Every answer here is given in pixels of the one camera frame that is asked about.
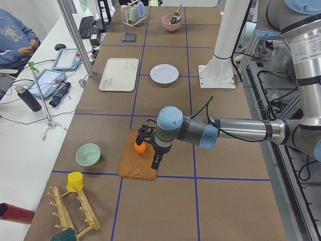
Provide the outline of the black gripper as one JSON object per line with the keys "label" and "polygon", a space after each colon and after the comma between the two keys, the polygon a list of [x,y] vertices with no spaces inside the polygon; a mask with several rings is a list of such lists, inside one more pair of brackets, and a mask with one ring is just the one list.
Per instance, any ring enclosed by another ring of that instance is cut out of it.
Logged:
{"label": "black gripper", "polygon": [[[152,119],[148,119],[146,123],[141,126],[141,128],[138,130],[138,135],[136,137],[136,145],[141,146],[143,142],[146,142],[152,146],[155,145],[154,135],[155,135],[156,127],[150,126],[149,122],[156,123],[156,121]],[[155,152],[153,156],[151,168],[158,169],[162,161],[162,158],[163,158],[163,154],[159,154]]]}

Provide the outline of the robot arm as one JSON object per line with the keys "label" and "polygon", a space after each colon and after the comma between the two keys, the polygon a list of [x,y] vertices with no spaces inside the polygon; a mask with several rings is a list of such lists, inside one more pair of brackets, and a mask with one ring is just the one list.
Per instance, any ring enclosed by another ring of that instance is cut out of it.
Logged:
{"label": "robot arm", "polygon": [[174,140],[210,149],[219,137],[271,141],[320,160],[320,1],[260,1],[257,30],[279,32],[289,41],[303,117],[256,121],[184,116],[177,107],[164,107],[156,126],[142,125],[136,138],[137,145],[153,147],[153,169]]}

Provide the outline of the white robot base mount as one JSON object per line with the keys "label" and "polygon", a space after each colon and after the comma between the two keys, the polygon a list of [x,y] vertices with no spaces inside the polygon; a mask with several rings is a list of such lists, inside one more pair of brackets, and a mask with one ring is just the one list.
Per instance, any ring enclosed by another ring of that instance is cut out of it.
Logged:
{"label": "white robot base mount", "polygon": [[199,66],[201,88],[236,88],[231,57],[250,6],[250,1],[226,1],[213,57]]}

